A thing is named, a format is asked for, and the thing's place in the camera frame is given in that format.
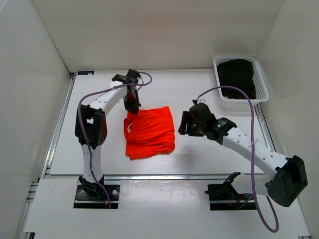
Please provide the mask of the orange shorts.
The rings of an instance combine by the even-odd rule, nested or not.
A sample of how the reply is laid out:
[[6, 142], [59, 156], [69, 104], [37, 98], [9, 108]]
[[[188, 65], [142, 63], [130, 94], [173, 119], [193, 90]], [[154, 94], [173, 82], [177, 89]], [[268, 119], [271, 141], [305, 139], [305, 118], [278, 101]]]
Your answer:
[[127, 113], [124, 119], [125, 155], [130, 160], [170, 154], [175, 149], [175, 129], [168, 106]]

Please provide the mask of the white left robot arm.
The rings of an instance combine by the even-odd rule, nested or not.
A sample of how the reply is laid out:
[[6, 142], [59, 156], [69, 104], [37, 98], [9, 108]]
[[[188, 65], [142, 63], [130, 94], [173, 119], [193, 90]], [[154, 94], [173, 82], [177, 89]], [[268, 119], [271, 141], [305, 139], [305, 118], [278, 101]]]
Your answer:
[[106, 116], [118, 101], [124, 101], [125, 110], [136, 115], [141, 106], [138, 97], [141, 76], [116, 75], [106, 90], [90, 93], [98, 97], [88, 105], [80, 100], [75, 125], [75, 136], [83, 152], [84, 173], [79, 177], [84, 191], [93, 199], [107, 196], [104, 188], [104, 175], [101, 169], [101, 147], [107, 137]]

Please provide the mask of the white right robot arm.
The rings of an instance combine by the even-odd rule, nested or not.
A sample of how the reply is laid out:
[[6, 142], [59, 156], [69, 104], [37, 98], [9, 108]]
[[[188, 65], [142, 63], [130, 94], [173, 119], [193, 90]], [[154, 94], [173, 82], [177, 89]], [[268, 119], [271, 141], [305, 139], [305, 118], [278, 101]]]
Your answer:
[[204, 103], [192, 106], [182, 113], [178, 133], [207, 137], [253, 163], [266, 178], [255, 179], [256, 193], [270, 197], [283, 207], [289, 207], [308, 185], [304, 161], [274, 152], [251, 137], [227, 118], [217, 119]]

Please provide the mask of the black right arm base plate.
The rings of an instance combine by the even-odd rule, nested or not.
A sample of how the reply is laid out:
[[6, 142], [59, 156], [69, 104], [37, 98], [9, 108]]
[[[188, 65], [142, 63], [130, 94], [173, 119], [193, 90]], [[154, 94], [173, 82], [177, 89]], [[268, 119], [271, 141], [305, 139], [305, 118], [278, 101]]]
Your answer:
[[209, 197], [210, 211], [247, 211], [256, 210], [255, 201], [250, 193], [238, 193], [231, 185], [240, 176], [234, 172], [222, 184], [208, 184], [205, 194]]

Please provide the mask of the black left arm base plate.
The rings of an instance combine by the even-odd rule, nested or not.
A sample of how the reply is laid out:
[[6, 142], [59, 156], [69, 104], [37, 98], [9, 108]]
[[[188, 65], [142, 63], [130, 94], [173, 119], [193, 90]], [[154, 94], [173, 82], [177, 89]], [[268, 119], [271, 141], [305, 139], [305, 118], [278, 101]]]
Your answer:
[[79, 177], [73, 208], [76, 209], [117, 209], [119, 206], [120, 185], [119, 184], [97, 184], [87, 182], [82, 176]]

